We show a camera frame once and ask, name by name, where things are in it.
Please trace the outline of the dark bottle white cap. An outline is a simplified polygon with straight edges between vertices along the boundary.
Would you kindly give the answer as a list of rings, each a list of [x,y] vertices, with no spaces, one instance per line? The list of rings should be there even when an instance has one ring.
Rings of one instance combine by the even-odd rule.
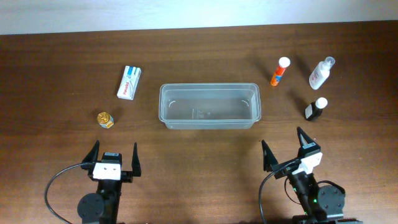
[[[323,109],[327,106],[328,100],[324,97],[320,97],[314,102],[311,102],[305,109],[305,119],[307,121],[312,121],[317,119],[321,114]]]

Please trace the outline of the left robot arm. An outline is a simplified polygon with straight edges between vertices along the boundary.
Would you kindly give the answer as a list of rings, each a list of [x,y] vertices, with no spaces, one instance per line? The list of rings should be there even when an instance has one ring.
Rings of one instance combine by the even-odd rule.
[[[116,223],[123,183],[131,183],[134,177],[141,176],[141,165],[134,144],[131,170],[122,170],[122,154],[105,152],[98,159],[100,142],[96,141],[92,150],[82,160],[82,169],[88,177],[98,183],[94,193],[86,194],[77,206],[83,223]]]

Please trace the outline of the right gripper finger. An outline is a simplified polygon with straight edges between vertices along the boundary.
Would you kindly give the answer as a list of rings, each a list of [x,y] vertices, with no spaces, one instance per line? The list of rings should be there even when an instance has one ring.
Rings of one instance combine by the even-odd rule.
[[[301,127],[297,128],[297,135],[300,142],[300,147],[302,149],[310,149],[313,147],[317,149],[320,148],[320,146],[312,138],[310,138]]]
[[[265,140],[262,140],[261,144],[263,151],[263,169],[266,172],[273,172],[279,163]]]

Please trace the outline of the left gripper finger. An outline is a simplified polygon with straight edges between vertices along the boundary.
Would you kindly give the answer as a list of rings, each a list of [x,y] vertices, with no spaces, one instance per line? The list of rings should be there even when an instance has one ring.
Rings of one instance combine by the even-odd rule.
[[[97,140],[91,151],[85,156],[85,158],[81,162],[83,164],[81,166],[83,170],[90,170],[94,166],[98,158],[99,148],[100,142]]]
[[[132,155],[132,162],[131,162],[131,167],[132,167],[132,176],[133,177],[140,177],[142,174],[141,171],[141,165],[137,153],[137,143],[134,143],[134,148],[133,148],[133,155]]]

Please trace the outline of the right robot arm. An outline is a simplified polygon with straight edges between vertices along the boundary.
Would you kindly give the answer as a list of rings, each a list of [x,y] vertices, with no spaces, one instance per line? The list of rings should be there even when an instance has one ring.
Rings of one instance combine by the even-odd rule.
[[[269,173],[261,182],[258,199],[262,221],[266,223],[262,206],[262,190],[271,177],[286,177],[304,210],[303,215],[292,217],[292,223],[361,223],[355,218],[345,218],[343,208],[346,191],[340,185],[330,181],[316,181],[313,170],[321,162],[321,147],[310,138],[302,128],[297,128],[300,143],[297,157],[279,163],[265,141],[261,141],[263,169]]]

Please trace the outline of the white spray bottle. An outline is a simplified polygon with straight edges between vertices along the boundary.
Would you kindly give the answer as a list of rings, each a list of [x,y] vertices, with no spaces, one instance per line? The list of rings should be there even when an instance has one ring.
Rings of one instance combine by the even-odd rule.
[[[324,61],[318,63],[314,71],[309,76],[310,87],[314,90],[319,89],[326,79],[330,76],[330,70],[335,64],[333,57],[327,57]]]

